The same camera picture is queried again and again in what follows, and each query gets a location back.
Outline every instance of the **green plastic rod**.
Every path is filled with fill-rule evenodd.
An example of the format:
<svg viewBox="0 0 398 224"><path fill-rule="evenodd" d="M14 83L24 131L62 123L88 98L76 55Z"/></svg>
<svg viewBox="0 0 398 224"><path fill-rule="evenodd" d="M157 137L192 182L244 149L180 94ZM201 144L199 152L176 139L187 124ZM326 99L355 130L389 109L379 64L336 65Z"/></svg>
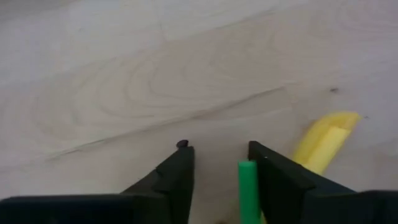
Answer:
<svg viewBox="0 0 398 224"><path fill-rule="evenodd" d="M260 224L261 210L257 185L257 164L239 162L239 207L241 224Z"/></svg>

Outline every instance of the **small black screw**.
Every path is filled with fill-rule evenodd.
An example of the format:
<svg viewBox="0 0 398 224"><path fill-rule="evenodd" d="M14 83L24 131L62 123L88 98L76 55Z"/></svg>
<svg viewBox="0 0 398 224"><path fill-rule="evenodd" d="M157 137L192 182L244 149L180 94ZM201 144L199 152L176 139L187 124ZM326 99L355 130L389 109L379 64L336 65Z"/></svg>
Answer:
<svg viewBox="0 0 398 224"><path fill-rule="evenodd" d="M184 139L184 140L177 142L177 144L175 146L177 148L188 147L188 143L189 143L188 140Z"/></svg>

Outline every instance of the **light wooden surface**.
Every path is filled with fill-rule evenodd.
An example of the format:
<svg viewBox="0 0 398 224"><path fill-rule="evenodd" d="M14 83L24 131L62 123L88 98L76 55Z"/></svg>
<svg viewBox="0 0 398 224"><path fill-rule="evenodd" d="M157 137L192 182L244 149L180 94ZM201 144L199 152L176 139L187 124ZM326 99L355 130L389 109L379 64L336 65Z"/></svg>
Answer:
<svg viewBox="0 0 398 224"><path fill-rule="evenodd" d="M187 138L192 223L234 218L249 140L290 155L321 115L365 118L326 172L396 189L398 2L0 3L0 197L119 192Z"/></svg>

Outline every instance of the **yellow object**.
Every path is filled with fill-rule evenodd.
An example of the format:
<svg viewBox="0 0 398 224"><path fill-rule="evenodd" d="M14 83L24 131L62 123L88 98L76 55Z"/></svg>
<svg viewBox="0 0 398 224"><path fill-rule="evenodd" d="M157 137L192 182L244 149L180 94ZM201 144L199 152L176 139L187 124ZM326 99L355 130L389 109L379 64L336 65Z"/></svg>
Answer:
<svg viewBox="0 0 398 224"><path fill-rule="evenodd" d="M360 119L355 112L337 112L319 119L296 148L293 160L322 174Z"/></svg>

